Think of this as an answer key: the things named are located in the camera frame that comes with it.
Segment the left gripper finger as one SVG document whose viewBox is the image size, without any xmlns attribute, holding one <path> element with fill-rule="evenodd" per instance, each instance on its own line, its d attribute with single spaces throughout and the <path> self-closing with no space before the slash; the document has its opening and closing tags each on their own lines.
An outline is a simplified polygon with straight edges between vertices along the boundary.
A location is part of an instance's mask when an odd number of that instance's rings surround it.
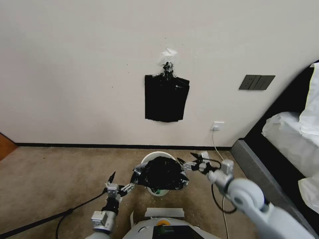
<svg viewBox="0 0 319 239">
<path fill-rule="evenodd" d="M 125 186 L 120 185 L 119 186 L 119 195 L 121 197 L 124 197 L 128 193 L 130 193 L 134 188 L 135 188 L 135 184 L 134 183 L 129 183 L 129 184 L 125 185 Z"/>
<path fill-rule="evenodd" d="M 105 183 L 105 191 L 115 191 L 117 188 L 117 185 L 113 183 L 113 180 L 115 178 L 116 171 L 113 172 L 113 174 L 109 177 L 107 182 Z"/>
</svg>

